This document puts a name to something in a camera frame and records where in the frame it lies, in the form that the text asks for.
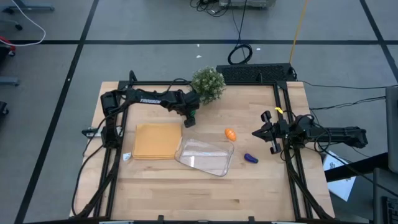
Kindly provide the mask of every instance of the wooden table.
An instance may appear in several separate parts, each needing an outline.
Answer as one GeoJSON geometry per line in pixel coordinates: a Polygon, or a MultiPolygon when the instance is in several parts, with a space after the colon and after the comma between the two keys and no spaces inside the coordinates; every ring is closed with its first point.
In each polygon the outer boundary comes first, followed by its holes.
{"type": "MultiPolygon", "coordinates": [[[[117,89],[118,82],[104,82],[99,95],[117,89]]],[[[303,83],[288,83],[290,102],[295,114],[308,114],[308,103],[303,83]]],[[[166,86],[139,86],[148,91],[164,91],[166,86]]],[[[173,86],[187,90],[185,86],[173,86]]],[[[195,117],[197,124],[184,128],[184,136],[209,143],[227,141],[226,128],[237,134],[231,167],[226,176],[217,177],[192,169],[175,160],[121,161],[113,203],[113,220],[234,220],[256,221],[294,220],[292,199],[286,165],[279,154],[269,152],[271,144],[251,133],[263,123],[265,110],[271,111],[272,121],[277,121],[275,99],[271,86],[227,86],[218,101],[201,106],[195,117]],[[250,153],[259,159],[251,164],[243,159],[250,153]]],[[[104,118],[98,98],[93,127],[104,118]]],[[[134,104],[129,108],[125,130],[123,153],[131,152],[134,145],[136,124],[182,123],[185,117],[168,112],[158,105],[134,104]]],[[[85,159],[99,146],[101,139],[90,144],[85,159]]],[[[105,150],[95,155],[84,168],[75,200],[76,211],[82,210],[98,188],[105,150]]],[[[334,216],[320,156],[302,149],[302,160],[309,191],[325,211],[334,216]]],[[[297,188],[301,216],[305,216],[302,195],[297,188]]],[[[103,200],[100,215],[105,214],[107,200],[103,200]]]]}

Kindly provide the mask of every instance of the potted plant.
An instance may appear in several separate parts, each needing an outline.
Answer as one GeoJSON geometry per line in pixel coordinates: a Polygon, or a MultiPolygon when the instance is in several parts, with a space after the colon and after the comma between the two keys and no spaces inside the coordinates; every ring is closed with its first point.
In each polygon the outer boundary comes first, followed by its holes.
{"type": "Polygon", "coordinates": [[[220,99],[225,90],[223,74],[218,73],[214,68],[210,67],[195,72],[191,84],[197,93],[201,94],[200,101],[204,105],[216,99],[220,99]]]}

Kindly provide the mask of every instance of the white label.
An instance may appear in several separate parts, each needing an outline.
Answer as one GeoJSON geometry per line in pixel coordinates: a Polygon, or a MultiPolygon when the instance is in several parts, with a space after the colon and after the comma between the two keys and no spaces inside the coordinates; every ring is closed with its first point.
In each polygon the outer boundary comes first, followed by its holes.
{"type": "Polygon", "coordinates": [[[128,161],[131,158],[131,152],[123,154],[123,161],[128,161]]]}
{"type": "Polygon", "coordinates": [[[159,104],[161,101],[160,100],[148,100],[148,99],[141,99],[141,103],[152,103],[152,104],[159,104]]]}

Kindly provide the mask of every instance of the clear plastic container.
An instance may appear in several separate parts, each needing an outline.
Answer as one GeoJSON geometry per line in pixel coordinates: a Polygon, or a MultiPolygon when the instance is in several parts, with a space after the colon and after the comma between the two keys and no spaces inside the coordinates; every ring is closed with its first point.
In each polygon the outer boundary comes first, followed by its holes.
{"type": "Polygon", "coordinates": [[[231,163],[234,146],[230,142],[213,142],[213,144],[183,138],[175,153],[175,160],[209,174],[225,176],[231,163]]]}

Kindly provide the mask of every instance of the orange egg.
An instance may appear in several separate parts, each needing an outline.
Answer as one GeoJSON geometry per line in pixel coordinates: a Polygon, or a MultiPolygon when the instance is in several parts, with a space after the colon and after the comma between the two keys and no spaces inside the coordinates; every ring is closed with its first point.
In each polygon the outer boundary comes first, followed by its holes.
{"type": "Polygon", "coordinates": [[[231,141],[236,141],[236,134],[232,129],[225,129],[226,137],[231,141]]]}

